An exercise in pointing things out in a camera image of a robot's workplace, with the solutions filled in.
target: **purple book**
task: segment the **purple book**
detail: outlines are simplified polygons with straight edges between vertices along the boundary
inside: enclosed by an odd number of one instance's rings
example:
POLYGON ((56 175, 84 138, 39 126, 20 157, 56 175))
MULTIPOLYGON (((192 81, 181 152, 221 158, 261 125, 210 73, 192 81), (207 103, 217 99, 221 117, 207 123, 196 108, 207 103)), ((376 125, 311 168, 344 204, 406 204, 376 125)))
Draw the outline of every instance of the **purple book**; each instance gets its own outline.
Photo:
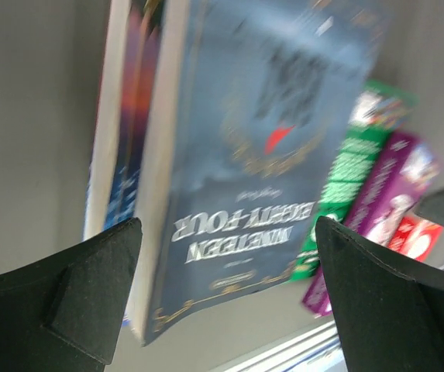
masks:
MULTIPOLYGON (((344 225, 386 246, 402 216, 418 202, 438 173, 439 164, 417 136, 395 132, 373 166, 344 225)), ((303 304, 318 315, 332 313, 321 270, 303 298, 303 304)))

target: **blue book cover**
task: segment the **blue book cover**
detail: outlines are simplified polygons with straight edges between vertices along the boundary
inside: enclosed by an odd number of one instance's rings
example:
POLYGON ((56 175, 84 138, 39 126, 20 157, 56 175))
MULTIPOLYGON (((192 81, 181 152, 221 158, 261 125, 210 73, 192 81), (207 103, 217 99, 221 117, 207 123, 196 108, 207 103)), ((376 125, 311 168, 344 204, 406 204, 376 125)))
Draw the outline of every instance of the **blue book cover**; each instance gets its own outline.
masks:
POLYGON ((145 343, 287 281, 388 24, 367 0, 189 2, 145 343))

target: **green book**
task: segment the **green book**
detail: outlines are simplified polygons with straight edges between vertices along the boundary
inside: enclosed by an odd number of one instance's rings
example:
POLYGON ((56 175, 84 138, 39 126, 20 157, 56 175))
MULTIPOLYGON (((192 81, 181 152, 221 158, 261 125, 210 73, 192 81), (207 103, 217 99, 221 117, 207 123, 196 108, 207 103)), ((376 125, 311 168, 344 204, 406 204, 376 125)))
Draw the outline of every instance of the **green book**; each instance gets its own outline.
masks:
POLYGON ((318 267, 315 237, 318 217, 326 215, 339 222, 344 220, 390 134, 402 126, 416 103, 416 97, 401 89, 379 81, 367 82, 323 188, 315 221, 298 256, 291 281, 312 276, 318 267))

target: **gray wall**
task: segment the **gray wall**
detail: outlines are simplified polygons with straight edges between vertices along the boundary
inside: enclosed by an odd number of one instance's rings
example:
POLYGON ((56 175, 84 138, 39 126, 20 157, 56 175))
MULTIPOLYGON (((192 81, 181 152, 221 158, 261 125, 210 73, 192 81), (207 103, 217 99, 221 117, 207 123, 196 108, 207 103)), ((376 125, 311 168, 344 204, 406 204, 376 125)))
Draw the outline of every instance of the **gray wall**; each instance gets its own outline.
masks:
MULTIPOLYGON (((444 5, 386 3, 398 17, 375 76, 420 95, 409 127, 444 166, 444 5)), ((107 8, 0 0, 0 272, 81 238, 107 8)), ((435 187, 443 185, 444 168, 435 187)), ((443 255, 444 238, 433 262, 443 255)), ((304 290, 284 284, 200 312, 145 349, 124 329, 107 371, 209 370, 305 328, 304 290)))

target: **book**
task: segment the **book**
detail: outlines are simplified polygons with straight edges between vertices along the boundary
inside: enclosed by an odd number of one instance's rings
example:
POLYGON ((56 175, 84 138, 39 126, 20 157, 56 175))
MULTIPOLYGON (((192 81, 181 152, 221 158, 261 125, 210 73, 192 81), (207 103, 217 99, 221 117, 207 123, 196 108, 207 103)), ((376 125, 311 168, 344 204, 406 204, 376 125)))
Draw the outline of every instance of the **book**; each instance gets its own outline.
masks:
POLYGON ((128 15, 124 25, 111 24, 108 32, 107 45, 111 46, 107 47, 105 55, 88 183, 84 239, 134 214, 160 51, 163 3, 148 10, 145 0, 135 0, 129 8, 123 5, 115 10, 115 14, 113 11, 110 17, 113 22, 120 21, 120 16, 116 14, 118 11, 122 16, 125 12, 128 15))
POLYGON ((443 230, 442 226, 409 212, 402 218, 387 248, 424 262, 443 230))
MULTIPOLYGON (((376 244, 387 246, 405 213, 420 200, 438 173, 439 163, 419 137, 394 132, 344 226, 376 244)), ((317 270, 303 303, 319 315, 332 312, 321 270, 317 270)))
POLYGON ((364 1, 166 3, 136 200, 144 345, 288 280, 387 24, 364 1))
POLYGON ((401 89, 379 81, 366 83, 349 119, 346 139, 330 170, 315 221, 291 275, 292 281, 312 276, 318 267, 315 236, 318 217, 324 215, 338 222, 346 217, 392 131, 407 120, 416 102, 416 97, 401 89))

